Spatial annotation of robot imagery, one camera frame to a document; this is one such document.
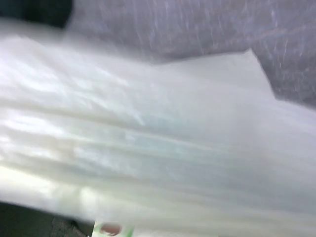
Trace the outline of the light green plastic bag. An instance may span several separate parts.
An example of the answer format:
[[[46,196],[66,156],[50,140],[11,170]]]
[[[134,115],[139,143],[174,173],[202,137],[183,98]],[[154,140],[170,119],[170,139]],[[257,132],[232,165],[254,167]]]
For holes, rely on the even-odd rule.
[[[167,63],[1,20],[0,199],[95,236],[313,237],[316,111],[251,50]]]

